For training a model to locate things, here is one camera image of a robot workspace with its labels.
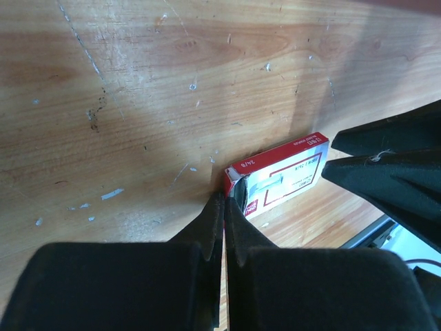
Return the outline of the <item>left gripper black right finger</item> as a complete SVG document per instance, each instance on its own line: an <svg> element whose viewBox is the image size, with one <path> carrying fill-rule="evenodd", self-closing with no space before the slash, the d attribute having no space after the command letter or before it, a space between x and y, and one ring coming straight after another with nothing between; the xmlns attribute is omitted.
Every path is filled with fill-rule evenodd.
<svg viewBox="0 0 441 331"><path fill-rule="evenodd" d="M371 248L279 248L225 204L230 330L436 330L396 254Z"/></svg>

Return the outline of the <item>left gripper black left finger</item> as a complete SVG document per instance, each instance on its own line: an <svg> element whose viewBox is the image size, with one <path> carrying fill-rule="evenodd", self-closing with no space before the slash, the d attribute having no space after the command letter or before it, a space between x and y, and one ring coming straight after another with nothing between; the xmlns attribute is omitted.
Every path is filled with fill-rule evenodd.
<svg viewBox="0 0 441 331"><path fill-rule="evenodd" d="M225 200L166 242L50 243L28 261L2 330L212 330Z"/></svg>

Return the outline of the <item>red staple box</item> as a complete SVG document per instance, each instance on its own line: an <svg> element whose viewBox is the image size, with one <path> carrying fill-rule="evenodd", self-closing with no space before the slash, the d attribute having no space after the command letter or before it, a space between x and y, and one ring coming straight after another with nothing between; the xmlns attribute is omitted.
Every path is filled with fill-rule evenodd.
<svg viewBox="0 0 441 331"><path fill-rule="evenodd" d="M314 187L328 149L329 139L315 132L237 161L225 169L225 196L253 219Z"/></svg>

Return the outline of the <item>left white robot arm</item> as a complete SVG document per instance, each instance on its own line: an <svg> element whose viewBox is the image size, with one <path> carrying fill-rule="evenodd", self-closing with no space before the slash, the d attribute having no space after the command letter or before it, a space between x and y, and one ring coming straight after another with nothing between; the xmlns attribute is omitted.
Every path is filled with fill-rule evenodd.
<svg viewBox="0 0 441 331"><path fill-rule="evenodd" d="M236 162L169 241L51 243L22 272L2 330L439 330L440 283L380 248L279 248L251 218L319 178L440 249L440 103Z"/></svg>

